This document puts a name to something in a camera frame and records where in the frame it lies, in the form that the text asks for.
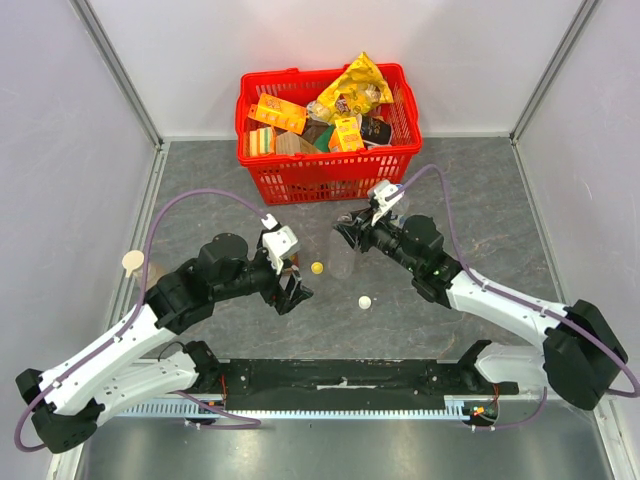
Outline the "clear plastic bottle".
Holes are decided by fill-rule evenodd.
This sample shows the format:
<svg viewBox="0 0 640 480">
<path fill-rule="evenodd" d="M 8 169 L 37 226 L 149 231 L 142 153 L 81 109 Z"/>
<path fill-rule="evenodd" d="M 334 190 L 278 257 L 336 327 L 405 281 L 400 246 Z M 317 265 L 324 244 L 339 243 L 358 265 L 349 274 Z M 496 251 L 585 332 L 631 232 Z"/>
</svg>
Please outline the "clear plastic bottle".
<svg viewBox="0 0 640 480">
<path fill-rule="evenodd" d="M 338 280 L 349 278 L 355 265 L 355 251 L 342 235 L 332 230 L 329 236 L 328 269 Z"/>
</svg>

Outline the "small yellow bottle cap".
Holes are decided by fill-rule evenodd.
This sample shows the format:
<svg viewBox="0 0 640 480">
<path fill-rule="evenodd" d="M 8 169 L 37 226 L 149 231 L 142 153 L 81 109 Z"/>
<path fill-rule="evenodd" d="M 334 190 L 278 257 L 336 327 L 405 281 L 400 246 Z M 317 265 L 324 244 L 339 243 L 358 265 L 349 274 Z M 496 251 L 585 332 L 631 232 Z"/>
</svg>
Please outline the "small yellow bottle cap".
<svg viewBox="0 0 640 480">
<path fill-rule="evenodd" d="M 311 265 L 311 270 L 316 275 L 321 274 L 323 272 L 323 269 L 324 269 L 323 264 L 320 262 L 314 262 Z"/>
</svg>

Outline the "clear bottle blue cap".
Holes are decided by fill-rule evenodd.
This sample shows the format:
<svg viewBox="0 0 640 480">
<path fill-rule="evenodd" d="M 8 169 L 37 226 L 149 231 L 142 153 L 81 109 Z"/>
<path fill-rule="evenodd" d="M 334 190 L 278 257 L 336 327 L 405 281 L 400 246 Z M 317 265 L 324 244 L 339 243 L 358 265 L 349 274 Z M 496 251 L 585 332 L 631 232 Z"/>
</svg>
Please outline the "clear bottle blue cap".
<svg viewBox="0 0 640 480">
<path fill-rule="evenodd" d="M 390 215 L 391 223 L 395 226 L 401 227 L 407 218 L 407 212 L 411 201 L 407 193 L 401 193 L 394 197 L 392 203 L 393 205 Z"/>
</svg>

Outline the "small white bottle cap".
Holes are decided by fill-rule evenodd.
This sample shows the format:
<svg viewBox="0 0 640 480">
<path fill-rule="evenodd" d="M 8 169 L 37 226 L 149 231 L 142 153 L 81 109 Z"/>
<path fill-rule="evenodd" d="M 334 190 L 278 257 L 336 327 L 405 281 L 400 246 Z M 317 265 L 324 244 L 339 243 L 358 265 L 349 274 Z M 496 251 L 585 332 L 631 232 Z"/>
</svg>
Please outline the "small white bottle cap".
<svg viewBox="0 0 640 480">
<path fill-rule="evenodd" d="M 368 296 L 361 296 L 358 299 L 358 305 L 361 309 L 364 309 L 364 310 L 369 309 L 372 305 L 372 300 Z"/>
</svg>

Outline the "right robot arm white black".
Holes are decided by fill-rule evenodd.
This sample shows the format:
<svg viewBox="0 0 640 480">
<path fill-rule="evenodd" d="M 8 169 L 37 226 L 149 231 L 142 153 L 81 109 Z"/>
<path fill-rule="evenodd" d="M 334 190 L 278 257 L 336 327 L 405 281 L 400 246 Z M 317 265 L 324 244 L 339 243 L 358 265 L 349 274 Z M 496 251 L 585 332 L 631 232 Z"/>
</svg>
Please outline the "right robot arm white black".
<svg viewBox="0 0 640 480">
<path fill-rule="evenodd" d="M 377 218 L 365 208 L 333 228 L 352 249 L 375 248 L 409 271 L 424 300 L 484 318 L 536 347 L 549 385 L 575 407 L 594 409 L 628 362 L 597 306 L 546 302 L 465 270 L 445 251 L 444 237 L 428 216 L 412 215 L 398 226 L 389 215 Z"/>
</svg>

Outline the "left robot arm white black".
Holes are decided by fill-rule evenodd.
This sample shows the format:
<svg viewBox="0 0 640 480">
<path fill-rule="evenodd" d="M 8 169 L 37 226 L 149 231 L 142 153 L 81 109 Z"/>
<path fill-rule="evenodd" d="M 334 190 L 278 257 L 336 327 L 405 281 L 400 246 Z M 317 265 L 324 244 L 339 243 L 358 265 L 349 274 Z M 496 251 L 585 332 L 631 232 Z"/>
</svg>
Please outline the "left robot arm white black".
<svg viewBox="0 0 640 480">
<path fill-rule="evenodd" d="M 75 448 L 118 413 L 165 393 L 206 393 L 219 384 L 221 367 L 203 341 L 147 367 L 133 362 L 210 318 L 217 303 L 258 294 L 284 315 L 313 293 L 301 283 L 293 255 L 299 241 L 288 226 L 263 231 L 256 254 L 246 241 L 219 234 L 197 257 L 162 276 L 109 331 L 55 368 L 27 369 L 16 378 L 42 447 L 54 454 Z"/>
</svg>

